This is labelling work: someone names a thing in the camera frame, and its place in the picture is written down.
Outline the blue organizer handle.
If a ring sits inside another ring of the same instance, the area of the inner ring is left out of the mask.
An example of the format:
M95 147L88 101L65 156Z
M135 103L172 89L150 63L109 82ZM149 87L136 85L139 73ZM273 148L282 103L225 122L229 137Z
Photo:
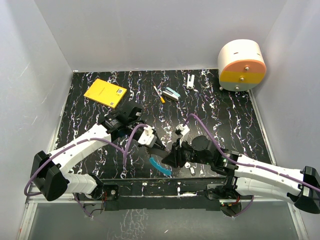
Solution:
M153 157L149 158L149 162L155 169L157 169L159 172L163 173L164 175L166 175L166 176L171 176L172 175L172 171L171 170L161 166Z

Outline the metal key organizer with rings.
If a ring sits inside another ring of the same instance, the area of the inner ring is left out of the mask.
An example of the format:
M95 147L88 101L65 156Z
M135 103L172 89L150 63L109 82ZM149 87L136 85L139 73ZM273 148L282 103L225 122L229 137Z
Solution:
M157 149L154 147L152 147L152 148L148 147L146 150L148 152L149 158L151 158L151 157L154 158L154 156L158 156L163 159L171 152L171 151L167 151L167 150Z

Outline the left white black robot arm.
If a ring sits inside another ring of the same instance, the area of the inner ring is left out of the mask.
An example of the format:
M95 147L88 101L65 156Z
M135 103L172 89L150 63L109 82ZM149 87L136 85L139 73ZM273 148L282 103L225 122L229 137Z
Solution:
M67 145L50 153L38 152L33 159L30 183L47 201L63 194L85 194L97 200L103 195L104 184L93 174L75 174L70 170L83 159L104 146L112 146L127 157L132 141L146 147L149 155L162 158L168 154L154 127L141 119L143 107L129 101L123 107L98 118L89 130Z

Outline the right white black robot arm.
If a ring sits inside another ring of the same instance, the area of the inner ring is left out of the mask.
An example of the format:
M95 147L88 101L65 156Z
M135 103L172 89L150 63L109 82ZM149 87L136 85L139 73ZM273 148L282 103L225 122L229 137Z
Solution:
M204 135L191 143L177 140L162 159L173 168L187 162L208 165L213 172L225 176L226 183L218 193L230 199L261 196L282 200L310 214L320 212L320 175L314 167L291 169L267 164L221 148Z

